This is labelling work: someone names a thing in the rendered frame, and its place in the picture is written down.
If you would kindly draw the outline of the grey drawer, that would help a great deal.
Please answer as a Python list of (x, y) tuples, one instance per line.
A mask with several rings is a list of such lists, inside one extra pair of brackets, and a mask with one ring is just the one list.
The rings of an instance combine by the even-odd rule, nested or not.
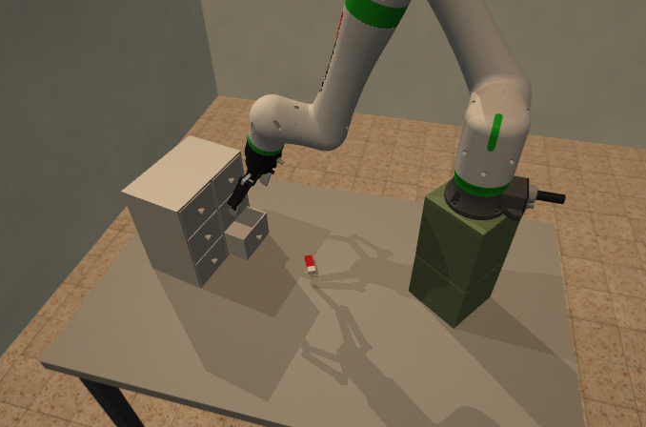
[(188, 239), (194, 263), (206, 252), (222, 234), (217, 211)]
[(248, 260), (269, 234), (267, 213), (247, 207), (224, 234), (229, 254)]
[(218, 206), (235, 189), (241, 176), (243, 177), (243, 173), (239, 154), (212, 180)]
[(215, 209), (212, 184), (209, 183), (179, 212), (187, 238)]
[[(231, 195), (230, 195), (230, 196), (229, 196), (229, 197), (228, 197), (228, 198), (227, 198), (227, 199), (222, 203), (222, 205), (218, 208), (218, 209), (219, 209), (219, 212), (220, 212), (220, 217), (221, 217), (222, 226), (223, 226), (223, 230), (224, 230), (224, 231), (227, 229), (227, 227), (228, 227), (228, 226), (229, 226), (229, 225), (234, 221), (234, 219), (235, 219), (235, 216), (233, 216), (231, 213), (229, 213), (230, 205), (229, 205), (229, 204), (227, 204), (227, 203), (228, 203), (228, 201), (229, 201), (229, 198), (230, 198), (231, 196), (232, 196), (232, 194), (231, 194)], [(245, 195), (245, 197), (243, 198), (243, 200), (242, 200), (242, 202), (241, 202), (240, 204), (241, 204), (241, 206), (240, 206), (240, 209), (239, 209), (239, 213), (238, 213), (238, 214), (240, 214), (240, 213), (242, 212), (242, 210), (243, 210), (243, 209), (248, 205), (248, 201), (247, 201), (247, 196), (246, 196), (246, 195)]]
[(198, 276), (203, 285), (221, 262), (226, 258), (227, 251), (223, 235), (210, 247), (210, 249), (195, 264)]

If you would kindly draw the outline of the small beige chest of drawers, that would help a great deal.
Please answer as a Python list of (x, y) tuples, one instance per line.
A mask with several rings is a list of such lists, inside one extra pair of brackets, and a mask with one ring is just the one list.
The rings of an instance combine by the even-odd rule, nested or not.
[[(244, 177), (241, 151), (189, 135), (121, 191), (155, 270), (202, 288), (229, 256), (224, 232), (232, 223), (223, 230), (218, 208), (234, 190), (218, 206), (212, 180), (239, 154)], [(209, 183), (216, 209), (187, 238), (179, 212)], [(195, 264), (210, 248), (194, 263), (188, 239), (215, 211), (227, 256), (201, 285)]]

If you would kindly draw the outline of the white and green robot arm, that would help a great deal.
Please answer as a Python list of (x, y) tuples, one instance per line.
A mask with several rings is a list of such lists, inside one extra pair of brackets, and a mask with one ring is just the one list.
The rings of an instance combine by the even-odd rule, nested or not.
[[(333, 54), (313, 104), (268, 94), (254, 102), (245, 147), (258, 168), (280, 163), (285, 143), (323, 152), (346, 139), (363, 88), (412, 0), (345, 0)], [(531, 83), (484, 0), (427, 0), (444, 30), (471, 99), (444, 192), (447, 205), (474, 220), (519, 221), (538, 191), (515, 170), (531, 127)], [(526, 112), (527, 111), (527, 112)]]

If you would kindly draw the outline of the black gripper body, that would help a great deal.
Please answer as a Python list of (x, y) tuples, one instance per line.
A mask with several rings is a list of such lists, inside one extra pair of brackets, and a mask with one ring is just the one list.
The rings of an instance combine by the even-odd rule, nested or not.
[(253, 164), (251, 164), (251, 163), (248, 161), (248, 159), (247, 159), (247, 158), (246, 158), (246, 166), (247, 166), (247, 168), (248, 168), (248, 171), (247, 171), (247, 173), (246, 173), (246, 176), (247, 176), (248, 174), (250, 174), (250, 175), (251, 175), (250, 180), (252, 180), (252, 181), (254, 181), (254, 180), (255, 180), (255, 178), (257, 177), (257, 175), (258, 175), (258, 174), (266, 174), (266, 173), (269, 173), (269, 172), (272, 170), (272, 168), (273, 168), (273, 167), (270, 167), (270, 168), (258, 168), (258, 167), (256, 167), (256, 166), (254, 166)]

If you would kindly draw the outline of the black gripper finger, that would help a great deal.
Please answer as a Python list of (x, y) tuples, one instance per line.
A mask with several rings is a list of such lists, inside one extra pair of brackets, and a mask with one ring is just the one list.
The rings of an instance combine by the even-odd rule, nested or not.
[(232, 193), (232, 196), (229, 198), (229, 201), (227, 204), (230, 205), (229, 213), (232, 214), (233, 216), (237, 217), (239, 213), (239, 209), (241, 206), (241, 202), (249, 189), (254, 186), (256, 181), (261, 177), (262, 174), (258, 174), (253, 183), (249, 180), (251, 175), (248, 174), (247, 176), (244, 175), (244, 177), (240, 177), (238, 180), (238, 183)]
[[(274, 165), (273, 168), (276, 168), (277, 165)], [(260, 177), (259, 182), (262, 183), (264, 186), (268, 186), (269, 180), (271, 178), (271, 175), (274, 174), (275, 171), (272, 169), (269, 173), (262, 174)]]

